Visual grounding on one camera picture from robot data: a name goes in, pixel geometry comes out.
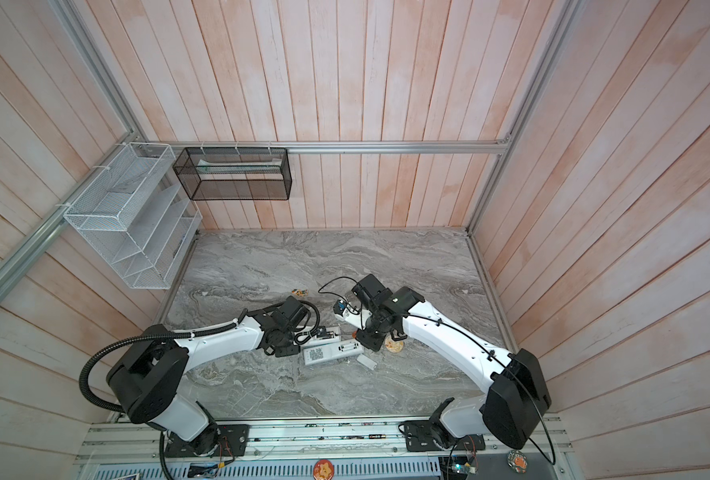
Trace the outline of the white battery cover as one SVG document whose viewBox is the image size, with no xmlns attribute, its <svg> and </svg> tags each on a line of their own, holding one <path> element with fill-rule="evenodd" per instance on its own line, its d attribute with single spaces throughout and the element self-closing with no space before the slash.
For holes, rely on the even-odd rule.
<svg viewBox="0 0 710 480">
<path fill-rule="evenodd" d="M 363 354 L 358 355 L 356 357 L 356 361 L 371 371 L 373 371 L 377 366 L 377 363 L 375 361 L 371 360 Z"/>
</svg>

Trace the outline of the white remote control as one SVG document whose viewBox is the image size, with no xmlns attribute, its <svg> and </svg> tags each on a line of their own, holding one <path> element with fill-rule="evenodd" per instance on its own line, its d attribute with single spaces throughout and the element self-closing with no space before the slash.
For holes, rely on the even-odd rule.
<svg viewBox="0 0 710 480">
<path fill-rule="evenodd" d="M 320 326 L 304 347 L 310 348 L 317 345 L 337 343 L 340 341 L 341 329 L 339 327 Z"/>
<path fill-rule="evenodd" d="M 303 351 L 303 358 L 306 366 L 312 366 L 343 358 L 357 357 L 363 353 L 363 346 L 357 340 L 350 339 L 307 348 Z"/>
</svg>

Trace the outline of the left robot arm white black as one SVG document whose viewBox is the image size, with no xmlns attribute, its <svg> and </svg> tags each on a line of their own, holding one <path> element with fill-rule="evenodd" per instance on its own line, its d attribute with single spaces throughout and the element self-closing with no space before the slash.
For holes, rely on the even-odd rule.
<svg viewBox="0 0 710 480">
<path fill-rule="evenodd" d="M 206 328 L 170 330 L 153 325 L 142 334 L 117 341 L 94 354 L 83 366 L 78 385 L 93 405 L 125 414 L 135 424 L 146 424 L 178 439 L 195 455 L 207 456 L 224 447 L 220 427 L 198 402 L 179 391 L 190 371 L 235 353 L 259 350 L 278 358 L 301 352 L 320 327 L 319 309 L 294 296 L 237 318 Z M 89 377 L 109 354 L 125 353 L 109 370 L 106 382 L 117 401 L 99 397 Z"/>
</svg>

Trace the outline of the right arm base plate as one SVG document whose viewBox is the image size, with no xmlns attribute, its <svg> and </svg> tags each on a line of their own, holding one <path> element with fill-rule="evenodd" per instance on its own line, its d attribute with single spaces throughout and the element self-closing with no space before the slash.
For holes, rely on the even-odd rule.
<svg viewBox="0 0 710 480">
<path fill-rule="evenodd" d="M 486 449 L 481 435 L 453 437 L 439 421 L 408 420 L 398 425 L 409 452 L 450 451 L 452 448 L 473 452 Z"/>
</svg>

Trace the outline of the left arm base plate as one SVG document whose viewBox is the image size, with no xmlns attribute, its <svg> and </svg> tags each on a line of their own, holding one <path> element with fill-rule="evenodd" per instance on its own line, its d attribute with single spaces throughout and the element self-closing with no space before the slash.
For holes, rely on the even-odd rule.
<svg viewBox="0 0 710 480">
<path fill-rule="evenodd" d="M 167 458 L 242 457 L 245 455 L 249 431 L 248 424 L 211 425 L 191 441 L 184 441 L 170 433 L 163 452 Z"/>
</svg>

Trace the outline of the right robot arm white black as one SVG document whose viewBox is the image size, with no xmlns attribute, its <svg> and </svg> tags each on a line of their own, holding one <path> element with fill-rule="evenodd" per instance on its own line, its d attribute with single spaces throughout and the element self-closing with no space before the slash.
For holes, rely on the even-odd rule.
<svg viewBox="0 0 710 480">
<path fill-rule="evenodd" d="M 448 398 L 429 419 L 404 424 L 407 447 L 431 444 L 452 449 L 468 436 L 493 435 L 522 449 L 552 404 L 539 360 L 521 349 L 512 353 L 464 329 L 409 287 L 392 291 L 374 275 L 357 281 L 352 292 L 360 312 L 343 310 L 341 319 L 357 327 L 355 339 L 374 352 L 386 339 L 414 339 L 433 349 L 467 375 L 481 394 Z"/>
</svg>

